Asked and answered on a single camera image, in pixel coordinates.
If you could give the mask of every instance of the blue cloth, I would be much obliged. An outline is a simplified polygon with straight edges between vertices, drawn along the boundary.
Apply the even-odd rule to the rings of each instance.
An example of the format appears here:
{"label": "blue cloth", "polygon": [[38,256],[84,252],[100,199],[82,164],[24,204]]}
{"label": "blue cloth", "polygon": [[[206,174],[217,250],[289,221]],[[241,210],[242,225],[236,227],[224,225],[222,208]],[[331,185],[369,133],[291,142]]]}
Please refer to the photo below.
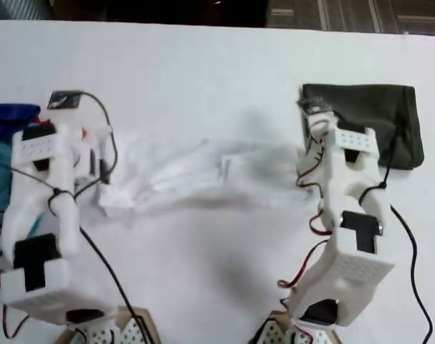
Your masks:
{"label": "blue cloth", "polygon": [[[27,128],[40,113],[40,107],[30,104],[0,104],[0,163],[10,166],[11,137],[17,131]],[[11,171],[0,166],[0,211],[9,205]],[[32,228],[35,231],[39,220]]]}
{"label": "blue cloth", "polygon": [[10,142],[13,134],[27,128],[39,113],[38,105],[0,104],[0,140]]}

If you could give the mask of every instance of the white table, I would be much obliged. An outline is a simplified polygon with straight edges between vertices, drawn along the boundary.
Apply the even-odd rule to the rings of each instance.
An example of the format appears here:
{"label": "white table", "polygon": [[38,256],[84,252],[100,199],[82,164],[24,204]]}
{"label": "white table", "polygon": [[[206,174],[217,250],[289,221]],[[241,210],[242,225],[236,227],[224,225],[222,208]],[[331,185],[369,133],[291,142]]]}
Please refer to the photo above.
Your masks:
{"label": "white table", "polygon": [[[416,88],[426,160],[393,171],[388,192],[419,243],[417,282],[435,320],[435,37],[138,24],[0,22],[0,102],[47,104],[51,91],[98,95],[116,137],[248,138],[301,144],[298,90],[306,82]],[[91,100],[79,114],[100,115]],[[285,295],[317,241],[308,209],[182,210],[135,223],[83,224],[164,343],[246,343]],[[409,284],[411,247],[345,343],[420,343],[426,332]],[[17,343],[50,343],[60,329],[31,322]],[[0,343],[2,343],[0,326]]]}

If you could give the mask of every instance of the black wire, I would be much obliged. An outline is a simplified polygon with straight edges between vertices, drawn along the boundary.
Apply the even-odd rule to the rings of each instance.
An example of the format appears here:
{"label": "black wire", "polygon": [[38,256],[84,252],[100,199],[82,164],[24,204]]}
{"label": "black wire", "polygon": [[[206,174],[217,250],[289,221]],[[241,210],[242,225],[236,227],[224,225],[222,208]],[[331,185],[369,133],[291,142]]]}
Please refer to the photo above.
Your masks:
{"label": "black wire", "polygon": [[[388,165],[386,168],[386,173],[384,175],[383,181],[381,181],[377,186],[371,186],[370,188],[367,188],[366,190],[364,190],[364,192],[359,197],[359,205],[362,204],[363,199],[365,198],[365,196],[367,196],[368,192],[375,190],[376,188],[386,189],[387,181],[388,181],[388,177],[389,177],[389,171],[391,169],[392,160],[394,157],[394,153],[396,151],[397,136],[398,136],[398,127],[396,127],[396,131],[395,131],[394,136],[391,140],[391,144],[389,145],[390,156],[388,159]],[[419,297],[418,288],[416,287],[415,268],[416,268],[416,258],[418,256],[418,245],[416,244],[416,239],[415,239],[412,231],[410,230],[410,227],[408,227],[408,224],[405,222],[403,217],[398,213],[396,208],[394,208],[392,205],[391,205],[391,211],[396,216],[396,218],[400,221],[402,227],[405,229],[405,231],[408,234],[408,237],[410,239],[411,246],[413,247],[413,255],[411,257],[411,266],[410,266],[410,282],[411,282],[411,288],[413,289],[413,294],[415,295],[416,301],[417,301],[419,307],[421,308],[421,311],[423,312],[424,317],[426,317],[426,320],[427,320],[427,323],[429,326],[427,334],[423,339],[423,344],[426,344],[429,341],[429,338],[431,337],[432,332],[434,331],[434,326],[432,325],[432,319],[429,316],[429,314],[426,310],[426,307],[424,307],[424,304],[421,301],[421,298]]]}
{"label": "black wire", "polygon": [[77,198],[78,196],[80,196],[83,192],[85,192],[86,190],[88,190],[89,188],[91,188],[93,185],[95,185],[96,183],[100,182],[101,180],[103,180],[104,178],[110,176],[110,174],[112,174],[112,172],[115,170],[115,167],[117,165],[118,162],[118,150],[117,150],[117,144],[115,143],[115,136],[114,136],[114,132],[112,130],[112,124],[110,122],[110,118],[109,118],[109,113],[107,112],[107,109],[105,108],[104,104],[101,102],[101,100],[99,100],[98,97],[96,97],[95,95],[93,95],[92,93],[89,92],[85,92],[85,91],[76,91],[73,93],[70,93],[67,95],[67,97],[72,97],[75,95],[86,95],[90,98],[92,98],[95,102],[98,103],[98,105],[101,107],[101,110],[104,112],[104,116],[105,116],[105,120],[107,121],[107,124],[110,126],[111,131],[110,131],[110,139],[112,141],[112,146],[113,146],[113,150],[114,150],[114,163],[112,164],[112,167],[109,168],[109,170],[107,170],[107,173],[104,176],[100,176],[98,179],[92,181],[91,183],[88,183],[86,186],[84,186],[83,188],[81,188],[76,194],[75,194],[75,198]]}
{"label": "black wire", "polygon": [[85,344],[88,343],[87,335],[85,334],[85,332],[83,332],[79,328],[75,328],[75,332],[79,333],[83,337],[83,340],[84,340]]}
{"label": "black wire", "polygon": [[122,287],[120,281],[118,280],[118,277],[115,274],[113,268],[110,266],[109,262],[104,257],[104,254],[102,254],[100,249],[98,249],[98,247],[96,246],[94,241],[90,238],[88,233],[82,227],[80,227],[80,233],[82,233],[83,237],[87,240],[88,244],[90,244],[92,249],[96,252],[96,255],[101,259],[102,263],[105,265],[105,267],[109,271],[110,276],[112,276],[112,279],[114,280],[115,284],[117,285],[117,288],[118,288],[118,291],[120,292],[120,295],[122,295],[123,301],[125,301],[125,304],[126,304],[126,307],[128,308],[128,311],[130,312],[131,316],[136,321],[136,324],[138,325],[138,327],[140,328],[140,331],[143,334],[143,337],[147,338],[147,336],[145,335],[145,332],[144,332],[144,328],[138,319],[138,315],[136,315],[136,313],[133,309],[133,306],[131,306],[129,299],[127,298],[127,296],[125,294],[125,290],[123,290],[123,287]]}
{"label": "black wire", "polygon": [[[78,91],[75,93],[72,93],[69,96],[73,96],[73,95],[87,95],[88,97],[91,97],[93,100],[95,100],[99,106],[101,107],[102,111],[104,112],[104,115],[106,117],[106,121],[107,124],[109,126],[111,126],[110,124],[110,119],[109,119],[109,115],[107,113],[107,110],[104,106],[104,104],[92,93],[89,92],[85,92],[85,91]],[[115,144],[115,137],[113,135],[113,131],[111,131],[110,133],[110,137],[112,139],[112,145],[113,145],[113,149],[114,149],[114,153],[115,153],[115,158],[114,158],[114,164],[112,165],[112,167],[107,171],[107,173],[104,176],[100,176],[99,178],[97,178],[96,180],[92,181],[91,183],[88,183],[86,186],[84,186],[82,189],[79,190],[79,192],[77,192],[75,194],[74,199],[75,201],[77,201],[77,197],[80,196],[85,190],[88,190],[91,186],[95,185],[96,183],[100,182],[103,178],[108,177],[115,169],[117,162],[118,162],[118,151],[117,151],[117,146]],[[13,168],[9,165],[5,165],[3,163],[0,163],[0,166],[8,169],[10,171],[13,172],[17,172],[22,174],[23,176],[27,176],[30,177],[48,187],[50,187],[53,190],[53,195],[49,198],[48,200],[48,205],[50,205],[50,202],[53,200],[54,197],[63,194],[63,193],[69,193],[69,191],[64,191],[64,190],[60,190],[58,188],[55,188],[54,186],[48,184],[45,181],[42,181],[41,179],[37,178],[36,176],[32,176],[28,173],[25,173],[23,171],[20,171],[17,168]],[[120,284],[120,281],[117,278],[117,275],[115,274],[113,268],[110,266],[109,262],[106,260],[106,258],[104,257],[104,254],[102,254],[102,252],[98,249],[98,247],[96,246],[96,244],[94,243],[94,241],[90,238],[90,236],[88,235],[88,233],[80,226],[80,232],[82,233],[83,237],[87,240],[88,244],[93,248],[93,250],[95,251],[96,255],[101,259],[102,263],[106,266],[107,270],[109,271],[110,275],[112,276],[115,284],[117,285],[118,291],[120,292],[120,294],[122,295],[123,301],[125,302],[126,307],[128,308],[128,311],[130,312],[131,316],[134,318],[134,321],[136,322],[136,325],[138,325],[142,335],[144,338],[149,338],[150,342],[153,343],[152,337],[150,335],[150,332],[148,331],[147,326],[144,328],[142,321],[140,320],[140,318],[142,319],[141,316],[137,315],[133,309],[133,306],[131,305],[129,299],[127,298],[126,294],[125,294],[125,290],[123,289],[122,285]]]}
{"label": "black wire", "polygon": [[23,171],[19,170],[18,168],[11,167],[10,165],[6,165],[5,163],[0,163],[0,167],[5,168],[5,169],[10,170],[10,171],[13,171],[13,172],[17,172],[19,174],[22,174],[23,176],[30,177],[30,178],[34,179],[35,181],[38,181],[39,183],[42,183],[42,184],[48,186],[49,188],[54,188],[53,186],[48,184],[46,181],[43,181],[42,179],[37,178],[36,176],[33,176],[33,175],[28,174],[26,172],[23,172]]}
{"label": "black wire", "polygon": [[359,197],[359,205],[362,205],[363,199],[367,196],[367,194],[372,191],[375,190],[377,188],[381,188],[381,189],[385,189],[388,186],[388,177],[389,177],[389,171],[391,170],[391,166],[392,166],[392,160],[394,158],[394,153],[396,152],[396,139],[398,136],[398,127],[396,127],[396,130],[394,131],[394,135],[391,139],[391,143],[389,144],[389,159],[388,159],[388,165],[386,166],[386,172],[384,173],[384,179],[383,181],[381,181],[378,185],[376,186],[371,186],[369,188],[366,188],[363,193],[360,195]]}
{"label": "black wire", "polygon": [[391,205],[391,211],[394,213],[394,215],[396,215],[396,218],[402,224],[403,228],[405,229],[406,233],[408,234],[408,237],[410,238],[411,246],[413,247],[413,256],[411,258],[411,267],[410,267],[410,281],[411,281],[411,288],[413,289],[413,293],[415,295],[416,301],[417,301],[419,307],[421,308],[421,310],[423,311],[423,314],[427,319],[427,323],[429,324],[429,330],[427,331],[426,337],[423,340],[423,344],[426,344],[428,342],[429,338],[431,337],[432,332],[434,331],[434,326],[432,325],[431,317],[427,313],[427,310],[424,307],[423,302],[421,301],[421,298],[419,297],[418,289],[416,288],[415,266],[416,266],[416,258],[418,256],[418,245],[416,245],[415,237],[414,237],[413,233],[411,232],[410,227],[408,227],[408,224],[403,219],[402,215],[400,215],[398,213],[398,211],[396,210],[396,208],[394,208],[392,205]]}

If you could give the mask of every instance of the perforated plastic panel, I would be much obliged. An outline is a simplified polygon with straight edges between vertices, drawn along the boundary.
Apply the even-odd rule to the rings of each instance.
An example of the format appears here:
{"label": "perforated plastic panel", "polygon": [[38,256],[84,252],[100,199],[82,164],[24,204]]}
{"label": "perforated plastic panel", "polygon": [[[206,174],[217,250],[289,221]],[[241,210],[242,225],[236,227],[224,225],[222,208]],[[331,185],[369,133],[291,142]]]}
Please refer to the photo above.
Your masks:
{"label": "perforated plastic panel", "polygon": [[56,134],[32,138],[21,142],[22,163],[50,158],[56,153]]}
{"label": "perforated plastic panel", "polygon": [[134,319],[130,320],[119,335],[120,330],[118,328],[105,328],[101,331],[85,333],[88,338],[86,343],[82,335],[75,333],[70,344],[111,344],[113,338],[111,331],[114,332],[114,344],[151,344],[148,338],[143,337]]}
{"label": "perforated plastic panel", "polygon": [[378,152],[375,141],[367,134],[355,133],[349,130],[335,129],[335,142],[342,148],[361,152]]}
{"label": "perforated plastic panel", "polygon": [[[311,334],[313,338],[311,344],[333,344],[333,342],[329,339],[325,331],[308,330],[308,333]],[[292,344],[309,344],[308,337],[300,332],[296,332],[295,342],[293,342]]]}
{"label": "perforated plastic panel", "polygon": [[140,344],[140,343],[150,344],[149,340],[143,337],[143,334],[140,331],[138,324],[136,324],[136,321],[134,321],[134,319],[131,319],[122,332],[120,338],[120,344]]}
{"label": "perforated plastic panel", "polygon": [[308,333],[313,337],[312,343],[309,343],[308,337],[301,332],[295,333],[294,342],[291,343],[291,336],[286,336],[276,321],[270,320],[265,324],[257,344],[333,344],[325,331],[309,329]]}

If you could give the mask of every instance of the wooden base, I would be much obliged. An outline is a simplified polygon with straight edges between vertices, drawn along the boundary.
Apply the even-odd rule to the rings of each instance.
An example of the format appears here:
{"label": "wooden base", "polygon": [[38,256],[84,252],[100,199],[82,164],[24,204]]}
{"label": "wooden base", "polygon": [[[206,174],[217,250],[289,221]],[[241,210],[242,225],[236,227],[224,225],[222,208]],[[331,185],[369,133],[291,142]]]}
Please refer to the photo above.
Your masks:
{"label": "wooden base", "polygon": [[[149,312],[145,308],[136,308],[136,307],[134,307],[134,311],[136,312],[137,315],[143,317],[145,325],[147,326],[148,331],[152,335],[153,344],[161,344],[160,336],[158,335],[157,329],[155,327],[155,324],[153,323],[152,317],[150,316]],[[115,323],[122,331],[130,321],[130,319],[131,319],[131,314],[130,312],[128,312],[128,309],[126,307],[119,307],[118,315]],[[75,332],[70,330],[65,330],[54,342],[54,344],[70,344],[74,336],[75,336]]]}

